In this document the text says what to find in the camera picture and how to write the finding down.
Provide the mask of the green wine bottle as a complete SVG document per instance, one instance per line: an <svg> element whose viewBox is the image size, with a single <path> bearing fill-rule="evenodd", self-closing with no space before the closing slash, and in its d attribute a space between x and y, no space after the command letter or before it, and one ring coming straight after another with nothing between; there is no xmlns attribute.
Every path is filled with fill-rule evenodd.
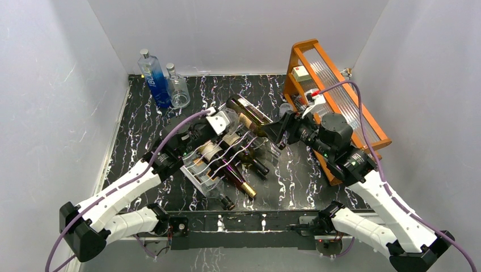
<svg viewBox="0 0 481 272"><path fill-rule="evenodd" d="M239 116L240 122L256 136L264 138L268 136L261 127L272 121L246 98L235 94L227 99L226 107L234 110Z"/></svg>

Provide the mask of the clear round glass bottle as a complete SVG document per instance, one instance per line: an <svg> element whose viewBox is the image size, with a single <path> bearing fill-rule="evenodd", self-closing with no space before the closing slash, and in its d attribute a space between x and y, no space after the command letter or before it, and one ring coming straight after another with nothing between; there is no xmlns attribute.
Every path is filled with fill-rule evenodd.
<svg viewBox="0 0 481 272"><path fill-rule="evenodd" d="M187 107L191 98L185 78L176 72L173 63L168 63L166 69L169 74L168 90L172 106L176 109Z"/></svg>

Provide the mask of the clear bottom glass bottle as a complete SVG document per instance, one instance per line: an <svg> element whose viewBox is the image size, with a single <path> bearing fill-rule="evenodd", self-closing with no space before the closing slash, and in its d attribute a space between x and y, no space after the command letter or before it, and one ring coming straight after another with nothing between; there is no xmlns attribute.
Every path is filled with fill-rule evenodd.
<svg viewBox="0 0 481 272"><path fill-rule="evenodd" d="M225 193L223 181L219 180L215 184L211 182L206 188L206 197L220 201L224 210L232 210L235 207L235 203Z"/></svg>

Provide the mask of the blue square glass bottle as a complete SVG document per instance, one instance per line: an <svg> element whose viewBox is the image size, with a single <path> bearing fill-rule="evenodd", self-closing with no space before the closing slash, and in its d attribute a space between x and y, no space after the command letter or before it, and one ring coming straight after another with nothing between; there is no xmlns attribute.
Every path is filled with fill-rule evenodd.
<svg viewBox="0 0 481 272"><path fill-rule="evenodd" d="M158 58L151 55L147 49L141 49L140 55L141 58L137 63L157 107L169 108L171 100L168 93L168 83Z"/></svg>

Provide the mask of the clear labelled wine bottle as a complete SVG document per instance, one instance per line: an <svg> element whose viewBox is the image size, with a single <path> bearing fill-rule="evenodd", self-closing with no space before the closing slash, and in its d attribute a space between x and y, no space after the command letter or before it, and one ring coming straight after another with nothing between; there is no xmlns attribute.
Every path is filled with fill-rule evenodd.
<svg viewBox="0 0 481 272"><path fill-rule="evenodd" d="M226 129L226 134L230 135L235 133L242 126L238 113L235 110L227 107L225 107L222 111L226 114L227 119L229 120L229 125Z"/></svg>

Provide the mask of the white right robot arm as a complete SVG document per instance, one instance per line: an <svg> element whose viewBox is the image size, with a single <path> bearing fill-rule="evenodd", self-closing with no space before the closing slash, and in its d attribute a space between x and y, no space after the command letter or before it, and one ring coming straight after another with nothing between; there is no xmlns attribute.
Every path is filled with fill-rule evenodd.
<svg viewBox="0 0 481 272"><path fill-rule="evenodd" d="M291 225L292 231L352 235L382 253L397 271L427 271L450 247L448 231L435 233L394 201L394 191L381 180L373 159L351 144L353 130L343 115L327 113L316 123L310 113L287 111L261 129L272 142L279 143L287 134L288 143L302 142L322 155L329 171L383 220L379 225L333 201L310 222Z"/></svg>

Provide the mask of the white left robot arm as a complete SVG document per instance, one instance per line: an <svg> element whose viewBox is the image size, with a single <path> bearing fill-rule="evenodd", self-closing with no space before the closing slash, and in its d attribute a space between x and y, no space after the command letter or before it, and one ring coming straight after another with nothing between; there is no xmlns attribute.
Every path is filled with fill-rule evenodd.
<svg viewBox="0 0 481 272"><path fill-rule="evenodd" d="M187 155L206 142L226 134L231 123L224 117L191 116L172 121L141 159L123 176L77 205L60 208L60 233L80 262L98 256L107 245L127 236L169 235L172 217L158 204L121 213L140 194L160 185L184 166Z"/></svg>

